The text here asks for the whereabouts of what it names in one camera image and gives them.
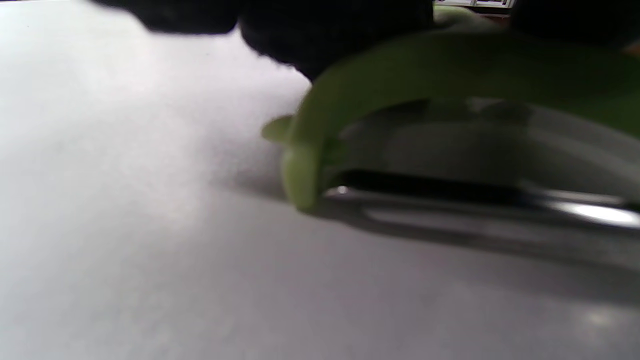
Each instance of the gray surface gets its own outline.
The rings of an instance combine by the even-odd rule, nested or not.
[[[634,274],[275,200],[257,133],[306,84],[235,35],[2,3],[0,69],[0,359],[639,357]]]

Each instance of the white countertop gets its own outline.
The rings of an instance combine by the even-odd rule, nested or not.
[[[237,35],[0,3],[0,359],[638,359],[640,277],[296,213]]]

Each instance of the green plastic handle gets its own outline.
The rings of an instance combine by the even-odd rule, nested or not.
[[[268,124],[263,135],[284,145],[285,191],[307,210],[346,126],[409,101],[471,96],[538,104],[640,137],[640,61],[507,33],[419,33],[382,44],[327,70],[297,114]]]

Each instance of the black object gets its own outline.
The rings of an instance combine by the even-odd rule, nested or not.
[[[324,196],[335,200],[640,231],[640,206],[609,195],[529,190],[350,170],[334,179]]]

